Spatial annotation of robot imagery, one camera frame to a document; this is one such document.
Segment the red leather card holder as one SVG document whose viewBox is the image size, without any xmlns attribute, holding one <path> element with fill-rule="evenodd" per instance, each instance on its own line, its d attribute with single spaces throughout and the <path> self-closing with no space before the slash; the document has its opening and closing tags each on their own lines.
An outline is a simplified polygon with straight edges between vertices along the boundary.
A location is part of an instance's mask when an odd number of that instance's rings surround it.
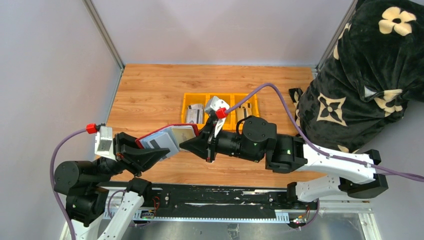
<svg viewBox="0 0 424 240">
<path fill-rule="evenodd" d="M 168 153 L 161 160 L 159 160 L 161 162 L 176 155 L 179 152 L 182 152 L 177 147 L 175 139 L 171 132 L 171 127 L 173 126 L 193 126 L 195 135 L 198 136 L 199 134 L 199 129 L 196 124 L 170 124 L 137 138 L 135 142 L 141 149 L 169 148 L 170 153 Z"/>
</svg>

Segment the gold striped card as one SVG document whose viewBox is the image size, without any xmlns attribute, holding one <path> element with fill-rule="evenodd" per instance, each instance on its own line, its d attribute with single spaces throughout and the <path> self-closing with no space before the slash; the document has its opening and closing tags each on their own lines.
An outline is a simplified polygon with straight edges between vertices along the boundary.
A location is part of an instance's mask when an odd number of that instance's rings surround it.
<svg viewBox="0 0 424 240">
<path fill-rule="evenodd" d="M 183 152 L 187 152 L 188 150 L 186 150 L 185 148 L 181 148 L 180 144 L 196 137 L 193 126 L 191 125 L 172 126 L 170 130 L 179 150 Z"/>
</svg>

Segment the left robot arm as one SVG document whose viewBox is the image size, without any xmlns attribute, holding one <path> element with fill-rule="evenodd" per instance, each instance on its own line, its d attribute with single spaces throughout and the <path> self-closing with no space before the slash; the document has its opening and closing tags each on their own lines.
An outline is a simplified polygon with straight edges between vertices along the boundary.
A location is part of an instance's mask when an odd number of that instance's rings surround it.
<svg viewBox="0 0 424 240">
<path fill-rule="evenodd" d="M 136 139 L 124 132 L 112 139 L 112 158 L 99 157 L 94 161 L 64 161 L 50 175 L 54 196 L 70 230 L 72 240 L 120 240 L 140 207 L 160 203 L 153 194 L 152 183 L 142 179 L 165 157 L 168 148 L 139 148 Z M 115 175 L 127 170 L 134 174 L 123 191 L 123 199 L 106 229 L 99 228 L 109 196 L 101 187 Z"/>
</svg>

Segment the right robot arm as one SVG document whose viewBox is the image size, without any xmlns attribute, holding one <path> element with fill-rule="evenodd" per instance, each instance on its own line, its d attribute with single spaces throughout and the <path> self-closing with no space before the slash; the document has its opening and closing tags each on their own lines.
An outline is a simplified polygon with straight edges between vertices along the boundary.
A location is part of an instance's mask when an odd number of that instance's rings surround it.
<svg viewBox="0 0 424 240">
<path fill-rule="evenodd" d="M 256 116 L 238 122 L 235 132 L 218 130 L 217 122 L 208 120 L 196 137 L 180 147 L 209 163 L 222 154 L 252 162 L 265 160 L 266 169 L 274 173 L 323 173 L 323 177 L 287 186 L 285 201 L 292 209 L 327 196 L 372 199 L 389 188 L 386 176 L 372 167 L 381 162 L 377 150 L 353 154 L 307 144 L 303 138 L 279 134 L 274 123 Z"/>
</svg>

